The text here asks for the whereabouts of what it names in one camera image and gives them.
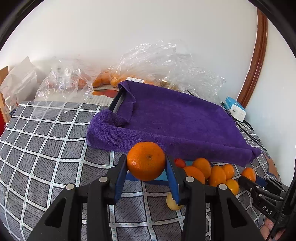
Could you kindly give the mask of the person's hand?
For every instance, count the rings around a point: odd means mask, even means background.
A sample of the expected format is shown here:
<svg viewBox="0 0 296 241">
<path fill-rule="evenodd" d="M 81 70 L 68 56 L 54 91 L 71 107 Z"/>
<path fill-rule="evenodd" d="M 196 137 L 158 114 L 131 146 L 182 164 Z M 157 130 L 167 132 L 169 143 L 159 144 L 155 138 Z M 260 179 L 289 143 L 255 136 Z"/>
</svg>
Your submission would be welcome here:
<svg viewBox="0 0 296 241">
<path fill-rule="evenodd" d="M 262 236 L 265 240 L 267 240 L 268 235 L 270 234 L 270 231 L 272 230 L 273 226 L 274 226 L 274 223 L 266 217 L 264 220 L 263 226 L 260 228 L 260 233 L 262 234 Z M 275 235 L 275 237 L 273 239 L 270 238 L 269 241 L 279 240 L 281 235 L 284 233 L 284 231 L 285 231 L 285 229 L 279 231 Z"/>
</svg>

